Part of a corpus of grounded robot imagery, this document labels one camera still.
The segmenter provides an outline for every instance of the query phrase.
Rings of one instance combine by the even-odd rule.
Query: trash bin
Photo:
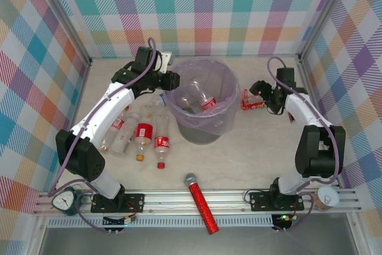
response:
[[[180,75],[180,86],[166,91],[165,100],[177,120],[181,135],[192,143],[204,145],[230,131],[239,107],[240,87],[228,66],[214,57],[197,57],[174,66],[172,71]],[[193,114],[182,109],[177,99],[187,91],[187,84],[195,77],[217,103]]]

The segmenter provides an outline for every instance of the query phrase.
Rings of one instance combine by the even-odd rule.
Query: microphone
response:
[[[203,196],[198,183],[196,182],[196,176],[193,173],[186,175],[184,183],[189,187],[193,200],[203,218],[205,227],[210,235],[219,231],[219,227],[216,224],[215,218],[211,213],[210,208]]]

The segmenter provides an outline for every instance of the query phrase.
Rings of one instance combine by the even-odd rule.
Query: checkered wall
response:
[[[320,110],[346,129],[342,177],[381,251],[382,0],[340,0],[306,64]]]
[[[184,56],[295,54],[322,8],[320,0],[61,1],[94,57],[134,55],[149,36]]]
[[[46,0],[0,0],[0,254],[20,254],[85,66]]]

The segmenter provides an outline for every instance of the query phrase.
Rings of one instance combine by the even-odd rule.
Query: marble floor surface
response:
[[[257,80],[274,82],[266,68],[267,57],[219,57],[239,79],[241,88],[249,88]],[[185,57],[175,58],[174,64]],[[295,59],[285,57],[289,67],[296,67]],[[113,74],[130,59],[95,59],[90,70],[76,122],[80,121],[106,91]],[[272,68],[280,67],[278,61]],[[297,84],[301,85],[297,68]],[[142,96],[131,105],[137,112],[151,96]],[[288,115],[274,116],[265,109],[239,109],[233,130],[216,142],[200,146],[189,143],[180,135],[175,118],[170,116],[171,153],[166,169],[156,168],[153,144],[144,162],[135,160],[131,145],[125,156],[106,154],[106,168],[126,189],[186,189],[184,176],[193,172],[202,189],[268,188],[272,181],[294,166],[294,156],[301,136],[301,128],[290,123]],[[65,171],[60,185],[77,178]]]

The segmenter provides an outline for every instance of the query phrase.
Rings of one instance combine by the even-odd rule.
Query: red bottle label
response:
[[[124,122],[125,121],[123,119],[116,118],[112,124],[112,127],[115,127],[115,128],[120,130],[122,128],[122,125],[124,124]]]
[[[153,136],[153,126],[147,124],[145,122],[141,122],[137,127],[136,137],[147,137],[148,139],[152,139]]]
[[[216,100],[215,100],[215,98],[212,98],[211,101],[209,101],[207,104],[203,105],[203,109],[207,110],[210,107],[215,106],[215,104],[216,104]]]
[[[155,147],[158,146],[165,146],[166,148],[170,147],[170,141],[168,140],[168,137],[156,137],[155,138]]]

